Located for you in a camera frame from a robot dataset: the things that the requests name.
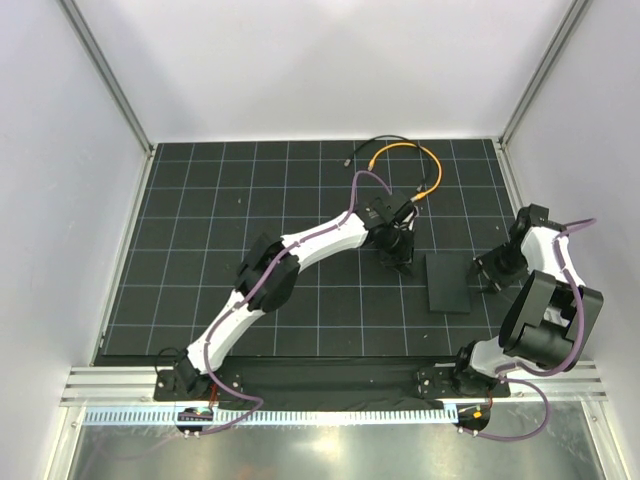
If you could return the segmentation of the black network switch box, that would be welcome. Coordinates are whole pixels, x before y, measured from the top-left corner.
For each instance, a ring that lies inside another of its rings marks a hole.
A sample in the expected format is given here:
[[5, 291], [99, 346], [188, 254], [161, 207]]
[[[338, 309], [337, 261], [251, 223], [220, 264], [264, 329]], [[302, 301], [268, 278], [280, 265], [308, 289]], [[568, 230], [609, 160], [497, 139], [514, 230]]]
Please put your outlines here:
[[469, 314], [471, 295], [465, 258], [453, 253], [428, 253], [425, 265], [429, 311]]

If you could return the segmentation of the black power adapter with cord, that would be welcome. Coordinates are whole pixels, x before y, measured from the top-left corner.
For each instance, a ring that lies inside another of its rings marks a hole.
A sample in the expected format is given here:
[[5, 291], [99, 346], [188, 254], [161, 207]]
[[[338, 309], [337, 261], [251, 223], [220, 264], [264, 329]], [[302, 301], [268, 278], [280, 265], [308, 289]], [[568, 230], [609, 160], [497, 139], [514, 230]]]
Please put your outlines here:
[[385, 268], [403, 276], [413, 275], [413, 252], [409, 254], [392, 255], [382, 251], [379, 253], [379, 258]]

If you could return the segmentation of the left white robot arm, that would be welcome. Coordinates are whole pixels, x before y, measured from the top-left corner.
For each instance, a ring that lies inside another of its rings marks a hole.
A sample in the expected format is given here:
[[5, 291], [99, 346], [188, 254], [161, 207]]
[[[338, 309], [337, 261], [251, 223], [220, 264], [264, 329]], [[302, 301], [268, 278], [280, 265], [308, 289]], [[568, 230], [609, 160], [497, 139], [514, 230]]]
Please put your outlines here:
[[219, 314], [205, 332], [176, 354], [177, 389], [190, 400], [210, 392], [211, 373], [222, 365], [232, 346], [262, 316], [291, 298], [299, 275], [309, 267], [347, 250], [374, 246], [384, 265], [402, 271], [414, 254], [415, 201], [387, 192], [368, 202], [352, 194], [337, 217], [301, 232], [278, 238], [258, 237], [237, 269], [237, 278]]

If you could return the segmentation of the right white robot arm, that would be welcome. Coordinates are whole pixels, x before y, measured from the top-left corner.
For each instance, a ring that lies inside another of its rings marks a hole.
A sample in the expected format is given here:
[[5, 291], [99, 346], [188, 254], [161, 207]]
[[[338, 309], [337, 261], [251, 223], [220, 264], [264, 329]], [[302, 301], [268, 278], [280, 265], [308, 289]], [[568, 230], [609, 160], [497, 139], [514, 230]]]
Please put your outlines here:
[[594, 222], [558, 223], [548, 208], [530, 204], [518, 211], [505, 243], [474, 259], [472, 270], [484, 277], [488, 291], [516, 282], [522, 288], [496, 337], [459, 350], [450, 372], [457, 394], [483, 396], [516, 370], [551, 377], [575, 366], [604, 297], [578, 275], [569, 240]]

